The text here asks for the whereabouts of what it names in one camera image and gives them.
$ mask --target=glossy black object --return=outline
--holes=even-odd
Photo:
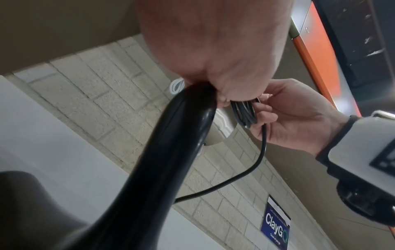
[[[13,238],[6,249],[156,249],[163,223],[193,160],[203,146],[216,106],[216,90],[210,83],[196,84],[175,96],[159,119],[120,194],[92,226],[86,227],[57,210],[37,180],[30,187],[26,186],[23,178],[14,178],[11,184],[2,183],[0,199],[4,201],[1,196],[6,193],[4,190],[9,190],[8,200],[15,199],[14,207],[7,209],[8,215],[24,217],[34,228],[29,231],[16,226],[16,234],[14,237],[9,235]],[[14,174],[26,175],[25,179],[31,182],[35,179],[26,173]],[[31,195],[14,196],[16,191],[10,191],[10,187],[15,190],[30,189]],[[30,199],[37,205],[29,216],[23,214],[29,213],[23,199]],[[52,221],[50,227],[41,223],[48,220],[49,214]],[[3,238],[7,237],[7,228],[1,224],[0,232]],[[57,232],[55,236],[48,237],[53,232]]]

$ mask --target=sign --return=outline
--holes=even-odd
[[[269,195],[261,231],[280,250],[286,250],[288,247],[290,224],[291,218]]]

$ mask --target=skin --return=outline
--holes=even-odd
[[[144,39],[157,60],[186,80],[209,81],[219,107],[256,103],[251,128],[268,142],[316,156],[348,117],[323,96],[293,80],[271,80],[280,62],[293,0],[136,0]]]

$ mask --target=beige wall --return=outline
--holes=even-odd
[[[20,70],[7,78],[130,173],[172,98],[168,87],[170,78],[176,76],[163,72],[137,36]],[[179,195],[198,192],[244,171],[258,153],[238,127],[225,142],[203,148]],[[260,232],[269,194],[292,219],[290,250],[336,250],[266,159],[242,180],[174,208],[225,249],[274,250]]]

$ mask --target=palm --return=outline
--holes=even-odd
[[[332,104],[310,87],[293,79],[272,80],[266,93],[273,96],[263,103],[272,107],[271,112],[278,115],[278,119],[271,123],[261,119],[261,123],[267,123],[267,141],[318,153],[322,140],[328,140],[331,136],[328,119],[338,115]],[[257,111],[269,111],[261,104],[256,104],[256,107]],[[262,139],[260,126],[260,123],[253,126],[251,132]]]

